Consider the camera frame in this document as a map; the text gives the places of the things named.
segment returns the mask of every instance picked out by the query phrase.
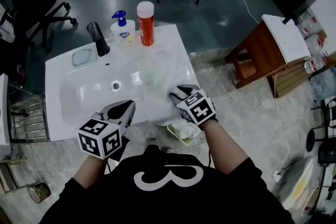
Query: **metal rack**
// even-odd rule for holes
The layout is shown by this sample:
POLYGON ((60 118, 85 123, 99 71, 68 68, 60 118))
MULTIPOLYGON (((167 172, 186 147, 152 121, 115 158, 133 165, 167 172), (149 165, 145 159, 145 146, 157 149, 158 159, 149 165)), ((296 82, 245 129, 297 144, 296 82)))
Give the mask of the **metal rack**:
POLYGON ((10 115, 8 126, 11 127, 11 144, 49 142, 45 96, 32 94, 13 82, 8 84, 30 95, 27 100, 13 106, 8 102, 8 115, 10 115))

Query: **sink countertop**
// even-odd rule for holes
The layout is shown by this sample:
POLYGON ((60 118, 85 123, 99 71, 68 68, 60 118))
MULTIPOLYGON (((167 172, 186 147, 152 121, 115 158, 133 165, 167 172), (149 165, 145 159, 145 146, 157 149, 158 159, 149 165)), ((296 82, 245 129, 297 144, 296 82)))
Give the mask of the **sink countertop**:
POLYGON ((93 49, 97 53, 95 43, 46 61, 46 108, 51 141, 76 137, 79 122, 116 101, 132 99, 136 102, 132 124, 147 121, 137 68, 146 57, 167 46, 174 46, 171 51, 179 56, 186 72, 186 83, 198 84, 176 25, 155 27, 154 33, 154 44, 149 47, 140 43, 139 31, 136 32, 137 43, 132 47, 118 47, 114 38, 107 38, 111 48, 107 55, 77 67, 72 65, 72 54, 84 49, 93 49), (122 84, 118 93, 110 89, 114 80, 122 84))

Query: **hand soap pump bottle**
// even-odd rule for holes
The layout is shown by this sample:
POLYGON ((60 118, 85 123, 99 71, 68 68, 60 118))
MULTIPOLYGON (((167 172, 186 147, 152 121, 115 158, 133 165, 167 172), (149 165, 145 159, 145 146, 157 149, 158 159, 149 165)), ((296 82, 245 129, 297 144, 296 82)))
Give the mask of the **hand soap pump bottle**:
POLYGON ((117 45, 130 47, 135 41, 135 21, 126 20, 125 15, 126 12, 120 10, 112 16, 112 19, 119 19, 116 23, 111 25, 111 31, 117 45))

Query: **black shirt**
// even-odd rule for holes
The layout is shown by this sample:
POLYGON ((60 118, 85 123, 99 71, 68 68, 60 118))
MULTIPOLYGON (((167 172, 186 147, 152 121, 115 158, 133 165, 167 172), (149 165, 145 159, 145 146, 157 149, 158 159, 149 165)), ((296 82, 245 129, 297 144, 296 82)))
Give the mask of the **black shirt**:
POLYGON ((127 158, 87 189, 71 179, 41 223, 142 219, 294 223, 250 158, 225 175, 192 155, 165 153, 127 158))

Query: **black faucet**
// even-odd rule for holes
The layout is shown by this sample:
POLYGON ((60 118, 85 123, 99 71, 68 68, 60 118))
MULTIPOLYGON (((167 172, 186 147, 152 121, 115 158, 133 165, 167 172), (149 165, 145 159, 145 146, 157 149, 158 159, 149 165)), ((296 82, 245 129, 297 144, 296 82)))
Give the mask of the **black faucet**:
POLYGON ((96 43, 99 57, 108 54, 110 52, 110 47, 107 45, 105 38, 100 31, 99 25, 96 22, 90 22, 86 29, 90 33, 92 41, 96 43))

